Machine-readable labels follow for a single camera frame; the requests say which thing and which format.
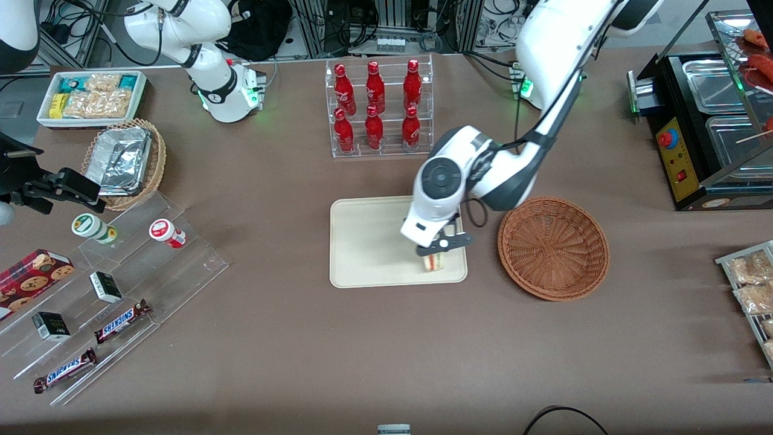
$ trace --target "table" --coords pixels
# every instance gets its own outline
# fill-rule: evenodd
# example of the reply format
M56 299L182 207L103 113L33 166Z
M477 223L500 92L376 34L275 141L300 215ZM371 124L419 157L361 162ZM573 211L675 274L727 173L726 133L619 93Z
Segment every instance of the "table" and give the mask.
M533 191L581 205L606 231L609 275L571 303L508 278L501 214L470 230L462 283L334 288L330 205L409 194L422 159L334 161L321 61L280 65L265 110L232 125L201 109L184 70L145 70L141 115L169 149L161 191L233 265L67 406L0 372L0 433L364 435L410 423L416 435L512 434L552 404L611 433L771 430L773 386L740 383L769 372L713 259L770 239L773 212L673 211L646 123L628 113L625 72L651 55L605 50L588 66ZM434 62L437 134L470 123L510 140L509 85L462 56ZM521 131L537 118L525 105ZM80 167L93 135L41 128L41 165ZM0 228L0 265L75 248L81 211L19 211ZM568 415L533 433L556 428L591 433Z

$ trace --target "brown wicker basket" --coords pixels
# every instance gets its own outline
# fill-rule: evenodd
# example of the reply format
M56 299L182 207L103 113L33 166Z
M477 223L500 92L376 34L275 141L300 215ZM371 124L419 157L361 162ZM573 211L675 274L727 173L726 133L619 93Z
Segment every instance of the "brown wicker basket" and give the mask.
M499 226L499 259L524 290L567 301L596 289L609 268L604 232L585 210L552 197L531 198Z
M161 137L153 124L144 119L132 119L131 121L111 125L107 128L116 129L130 127L146 128L153 134L153 142L151 144L150 156L148 157L148 166L145 169L145 178L142 180L142 191L133 197L101 197L104 202L107 203L107 208L113 211L124 211L145 195L156 191L158 185L161 184L161 178L164 176L166 145L164 143L164 138ZM86 169L89 167L89 162L91 161L91 153L94 152L94 145L97 143L98 137L99 135L91 141L91 146L89 146L88 151L86 151L86 158L83 159L83 163L80 165L80 173L86 173Z

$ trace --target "red cookie box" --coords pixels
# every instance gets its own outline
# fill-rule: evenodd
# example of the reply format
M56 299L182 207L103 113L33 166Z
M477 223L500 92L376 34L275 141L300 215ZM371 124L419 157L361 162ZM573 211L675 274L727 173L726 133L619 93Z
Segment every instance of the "red cookie box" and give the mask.
M0 320L13 314L75 268L67 257L37 249L0 273Z

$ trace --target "aluminum foil container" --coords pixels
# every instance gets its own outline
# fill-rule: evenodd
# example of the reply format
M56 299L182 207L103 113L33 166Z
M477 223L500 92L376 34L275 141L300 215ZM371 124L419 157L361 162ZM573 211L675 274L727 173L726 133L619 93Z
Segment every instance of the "aluminum foil container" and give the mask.
M153 134L142 127L109 129L97 138L86 178L102 196L134 196L142 191Z

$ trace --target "coca-cola bottle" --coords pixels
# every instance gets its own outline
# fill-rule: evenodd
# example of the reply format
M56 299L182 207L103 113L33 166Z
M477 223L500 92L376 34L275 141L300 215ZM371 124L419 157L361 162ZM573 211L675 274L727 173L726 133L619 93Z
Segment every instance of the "coca-cola bottle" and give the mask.
M408 74L403 82L403 106L407 111L410 106L419 107L421 103L421 77L419 77L419 61L408 60Z
M368 81L365 83L365 89L368 92L368 104L373 104L379 113L384 113L387 109L384 79L379 74L379 63L375 60L368 62Z
M335 138L339 143L339 149L344 154L351 154L354 152L354 130L352 130L352 124L346 119L346 113L342 108L335 108L333 115L335 116L333 129L335 130Z
M335 71L335 99L348 116L354 116L357 113L357 104L354 102L354 87L352 81L346 76L346 68L337 63L333 70Z
M368 133L368 147L373 151L380 150L384 140L384 123L381 122L379 111L374 104L368 106L365 130Z
M410 106L405 111L403 120L403 149L408 152L416 151L419 147L419 120L416 118L416 106Z

